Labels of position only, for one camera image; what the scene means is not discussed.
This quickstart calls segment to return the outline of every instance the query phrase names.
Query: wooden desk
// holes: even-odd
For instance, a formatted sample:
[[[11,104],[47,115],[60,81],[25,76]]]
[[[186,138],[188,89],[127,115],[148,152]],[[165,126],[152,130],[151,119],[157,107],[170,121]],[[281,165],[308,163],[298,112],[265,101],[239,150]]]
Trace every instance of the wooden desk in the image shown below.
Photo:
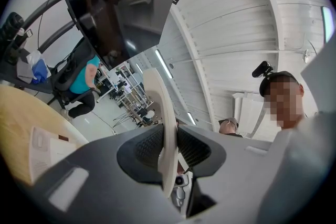
[[[13,87],[0,85],[0,152],[12,175],[31,184],[29,141],[37,126],[69,138],[76,147],[88,141],[60,114],[36,97]]]

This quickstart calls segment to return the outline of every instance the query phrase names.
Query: wall-mounted camera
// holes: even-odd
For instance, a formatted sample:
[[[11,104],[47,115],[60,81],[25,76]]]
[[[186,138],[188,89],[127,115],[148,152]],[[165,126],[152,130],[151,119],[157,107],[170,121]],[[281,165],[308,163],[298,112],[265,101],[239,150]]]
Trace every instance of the wall-mounted camera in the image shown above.
[[[269,73],[272,73],[273,67],[267,61],[263,61],[253,72],[252,77],[260,78],[261,76],[266,77]]]

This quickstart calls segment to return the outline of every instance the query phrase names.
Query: blue cloth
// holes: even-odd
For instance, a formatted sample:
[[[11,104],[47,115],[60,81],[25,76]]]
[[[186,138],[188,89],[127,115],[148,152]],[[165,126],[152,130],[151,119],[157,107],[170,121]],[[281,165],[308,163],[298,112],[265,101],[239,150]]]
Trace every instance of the blue cloth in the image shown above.
[[[34,77],[36,77],[36,79],[32,79],[33,84],[43,83],[47,79],[47,66],[42,59],[33,66],[32,71]]]
[[[91,64],[94,65],[96,67],[98,67],[99,65],[99,58],[97,55],[95,55],[90,61],[87,62],[86,65]],[[84,67],[78,74],[77,78],[75,79],[75,81],[73,82],[73,84],[70,86],[70,91],[73,93],[77,93],[77,94],[82,94],[86,91],[88,91],[90,89],[89,86],[87,86],[86,82],[85,82],[85,69],[86,67]]]

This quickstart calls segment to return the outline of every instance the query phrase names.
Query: white floor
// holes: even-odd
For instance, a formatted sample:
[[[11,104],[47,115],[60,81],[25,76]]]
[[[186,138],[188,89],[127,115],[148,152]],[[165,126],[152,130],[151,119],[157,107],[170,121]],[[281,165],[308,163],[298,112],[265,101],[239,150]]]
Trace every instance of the white floor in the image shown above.
[[[25,89],[25,91],[32,95],[36,94],[36,91],[30,89]],[[97,100],[98,95],[96,93],[93,93],[93,95]],[[47,103],[52,99],[53,95],[39,92],[36,97]],[[80,103],[69,104],[66,108],[69,110],[78,104]],[[50,106],[60,113],[61,107],[57,101],[53,102]],[[96,103],[93,111],[73,119],[72,124],[90,142],[110,135],[134,130],[136,124],[132,120],[127,120],[113,127],[118,122],[118,120],[114,121],[114,119],[124,112],[125,109],[119,108],[117,102],[113,99],[111,100],[107,95],[99,103]]]

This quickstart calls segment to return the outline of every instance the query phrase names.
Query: ceiling beam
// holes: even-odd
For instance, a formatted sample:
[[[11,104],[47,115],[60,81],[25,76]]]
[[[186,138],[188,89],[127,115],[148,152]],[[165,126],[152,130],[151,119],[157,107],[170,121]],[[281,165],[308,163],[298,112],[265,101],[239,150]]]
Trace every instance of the ceiling beam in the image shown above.
[[[277,65],[275,67],[275,72],[283,71],[285,68],[285,40],[284,40],[284,31],[282,28],[282,19],[281,19],[281,14],[280,10],[278,7],[277,0],[268,0],[270,7],[271,7],[271,14],[272,18],[274,20],[274,26],[275,26],[275,31],[276,31],[276,44],[277,44],[277,49],[278,49],[278,55],[277,55]],[[251,133],[249,135],[249,138],[252,138],[255,133],[258,131],[261,122],[263,121],[265,114],[266,114],[266,109],[265,106],[262,106],[263,108],[261,109],[259,118],[256,122],[256,125]]]
[[[211,120],[211,124],[212,124],[212,129],[214,132],[218,132],[219,130],[219,124],[216,121],[216,117],[215,117],[215,112],[214,112],[214,107],[212,104],[212,100],[211,100],[211,95],[210,95],[210,90],[209,90],[209,86],[206,80],[206,76],[205,76],[205,72],[202,66],[202,62],[199,59],[199,55],[198,55],[198,51],[196,49],[195,46],[195,42],[189,32],[189,29],[187,27],[187,24],[185,22],[185,20],[183,19],[179,9],[177,8],[176,5],[172,5],[170,8],[170,13],[173,16],[175,23],[177,25],[177,27],[179,28],[181,35],[183,37],[183,40],[188,48],[188,51],[190,53],[190,56],[193,60],[195,69],[196,69],[196,73],[198,76],[198,79],[200,81],[202,90],[203,90],[203,94],[204,94],[204,98],[205,98],[205,102],[208,108],[208,112],[210,115],[210,120]]]
[[[268,0],[268,2],[270,4],[272,18],[274,20],[278,49],[284,50],[285,49],[284,31],[282,29],[282,19],[281,19],[281,14],[280,14],[280,10],[278,7],[278,3],[277,3],[277,0]]]

